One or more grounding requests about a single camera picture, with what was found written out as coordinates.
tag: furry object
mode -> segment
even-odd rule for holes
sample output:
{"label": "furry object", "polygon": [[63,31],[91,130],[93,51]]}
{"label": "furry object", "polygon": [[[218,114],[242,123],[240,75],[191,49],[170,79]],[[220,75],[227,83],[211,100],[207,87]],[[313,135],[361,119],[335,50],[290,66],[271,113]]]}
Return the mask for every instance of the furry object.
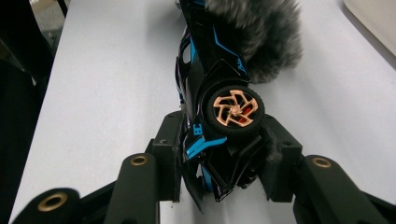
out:
{"label": "furry object", "polygon": [[253,83],[276,78],[302,58],[295,0],[205,0],[205,7],[235,27]]}

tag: blue accent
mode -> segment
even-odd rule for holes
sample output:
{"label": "blue accent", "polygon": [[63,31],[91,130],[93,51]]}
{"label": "blue accent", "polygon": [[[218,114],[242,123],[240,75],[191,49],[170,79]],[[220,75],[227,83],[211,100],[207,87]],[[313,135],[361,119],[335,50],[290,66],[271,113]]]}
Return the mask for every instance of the blue accent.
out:
{"label": "blue accent", "polygon": [[203,134],[202,124],[198,124],[198,125],[193,124],[192,125],[192,130],[194,131],[194,135],[202,135]]}
{"label": "blue accent", "polygon": [[190,51],[191,51],[191,64],[194,62],[194,58],[195,58],[195,53],[196,53],[196,49],[195,49],[195,45],[194,42],[192,42],[192,38],[190,37],[191,43],[190,43]]}
{"label": "blue accent", "polygon": [[204,166],[201,167],[202,167],[202,175],[204,176],[204,181],[206,183],[207,189],[210,192],[213,192],[212,176],[210,176],[209,172],[206,170]]}
{"label": "blue accent", "polygon": [[221,145],[226,140],[227,140],[227,138],[223,137],[223,138],[220,138],[220,139],[216,139],[216,140],[212,140],[212,141],[207,141],[206,142],[206,140],[202,136],[194,144],[192,144],[192,146],[187,150],[187,152],[186,152],[187,153],[187,157],[189,157],[189,159],[191,159],[194,156],[196,156],[198,153],[200,153],[200,152],[204,151],[205,149],[207,149],[208,147]]}
{"label": "blue accent", "polygon": [[205,1],[204,0],[194,0],[194,3],[204,6],[205,5]]}
{"label": "blue accent", "polygon": [[247,70],[245,69],[244,65],[242,65],[242,60],[239,57],[239,55],[237,55],[236,53],[232,52],[230,49],[227,49],[226,47],[224,47],[222,44],[220,44],[219,40],[218,40],[218,35],[216,34],[216,30],[215,30],[215,26],[213,26],[213,33],[215,34],[215,43],[221,47],[222,49],[227,50],[228,52],[230,52],[232,55],[236,56],[238,58],[238,60],[236,61],[237,65],[238,65],[238,69],[241,70],[242,72],[244,72],[245,74],[247,73]]}

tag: toy car wheel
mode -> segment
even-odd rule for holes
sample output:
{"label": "toy car wheel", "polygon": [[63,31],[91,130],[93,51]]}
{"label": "toy car wheel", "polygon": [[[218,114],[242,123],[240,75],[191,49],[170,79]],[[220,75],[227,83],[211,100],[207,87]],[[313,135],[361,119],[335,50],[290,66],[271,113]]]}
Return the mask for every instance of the toy car wheel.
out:
{"label": "toy car wheel", "polygon": [[228,137],[252,135],[262,126],[265,108],[262,98],[244,86],[228,86],[216,91],[207,102],[209,124]]}

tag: white tabletop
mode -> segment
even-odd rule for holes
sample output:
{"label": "white tabletop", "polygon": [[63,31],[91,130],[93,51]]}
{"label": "white tabletop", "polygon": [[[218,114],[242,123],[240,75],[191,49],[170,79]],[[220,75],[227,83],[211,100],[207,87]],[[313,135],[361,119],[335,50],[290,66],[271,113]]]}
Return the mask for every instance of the white tabletop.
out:
{"label": "white tabletop", "polygon": [[[362,190],[395,203],[396,72],[342,0],[300,6],[303,60],[251,88],[305,155],[338,161]],[[72,1],[11,220],[48,189],[90,194],[145,150],[163,117],[178,110],[183,29],[173,0]],[[265,201],[260,181],[221,203],[206,201],[201,215],[183,186],[180,203],[161,203],[161,222],[295,222],[291,203]]]}

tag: toy car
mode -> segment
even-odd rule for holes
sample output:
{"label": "toy car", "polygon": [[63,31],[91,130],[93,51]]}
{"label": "toy car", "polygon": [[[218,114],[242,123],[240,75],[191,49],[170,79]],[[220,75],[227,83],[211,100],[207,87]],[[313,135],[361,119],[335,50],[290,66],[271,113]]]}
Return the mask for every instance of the toy car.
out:
{"label": "toy car", "polygon": [[202,1],[180,5],[187,23],[176,61],[186,115],[183,162],[201,165],[205,188],[220,201],[235,185],[245,188],[256,176],[248,174],[241,154],[253,150],[248,146],[260,136],[264,104],[248,88],[248,70],[232,29],[207,13]]}

